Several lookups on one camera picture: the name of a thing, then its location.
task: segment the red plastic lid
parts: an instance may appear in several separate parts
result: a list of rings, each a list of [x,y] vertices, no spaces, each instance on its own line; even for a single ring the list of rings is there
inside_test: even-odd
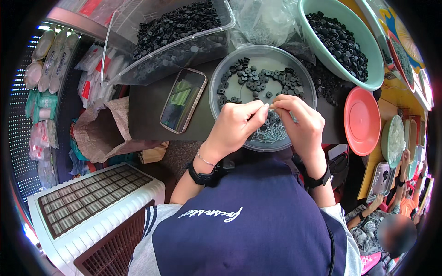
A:
[[[373,151],[381,133],[381,115],[369,91],[360,87],[350,91],[345,101],[344,126],[354,153],[365,156]]]

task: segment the paper bag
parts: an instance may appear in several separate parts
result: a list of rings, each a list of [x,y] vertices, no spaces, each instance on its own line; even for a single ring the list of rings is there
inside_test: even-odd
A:
[[[166,141],[156,148],[152,148],[150,150],[143,150],[143,152],[139,155],[141,163],[147,164],[163,160],[163,157],[166,154],[166,149],[168,146],[169,146],[169,141]]]
[[[92,163],[151,149],[162,141],[133,140],[129,134],[129,97],[106,103],[96,102],[81,114],[74,126],[74,137],[81,153]]]

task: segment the yellow table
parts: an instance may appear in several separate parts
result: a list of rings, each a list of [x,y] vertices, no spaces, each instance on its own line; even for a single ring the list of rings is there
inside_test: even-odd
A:
[[[354,0],[339,1],[356,13],[371,30],[366,17]],[[406,110],[409,114],[418,115],[425,121],[427,120],[427,113],[424,108],[416,99],[415,95],[409,91],[399,79],[384,80],[384,84],[382,85],[381,89],[381,98],[377,102],[379,105],[379,113],[381,114],[381,133],[385,123],[397,114],[398,108]],[[384,161],[384,157],[382,156],[381,138],[379,137],[376,147],[369,155],[364,179],[359,190],[358,199],[366,198],[368,196],[374,170],[376,165],[382,161]]]

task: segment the hand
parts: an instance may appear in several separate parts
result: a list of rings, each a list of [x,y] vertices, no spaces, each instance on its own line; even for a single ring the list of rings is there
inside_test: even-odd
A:
[[[278,95],[270,108],[281,118],[296,153],[301,157],[307,173],[314,179],[321,178],[327,169],[322,150],[322,130],[325,120],[321,114],[303,100],[290,95]],[[298,120],[293,122],[291,111]]]
[[[383,199],[384,196],[381,193],[377,194],[376,198],[369,206],[370,211],[374,212],[382,204]]]
[[[268,109],[269,105],[262,101],[225,104],[209,137],[200,147],[202,158],[216,164],[239,150],[247,138],[264,124]]]
[[[410,158],[411,158],[411,153],[406,148],[404,150],[404,152],[402,153],[402,157],[400,158],[400,160],[402,161],[402,165],[404,165],[404,167],[406,167],[408,164],[410,164]]]

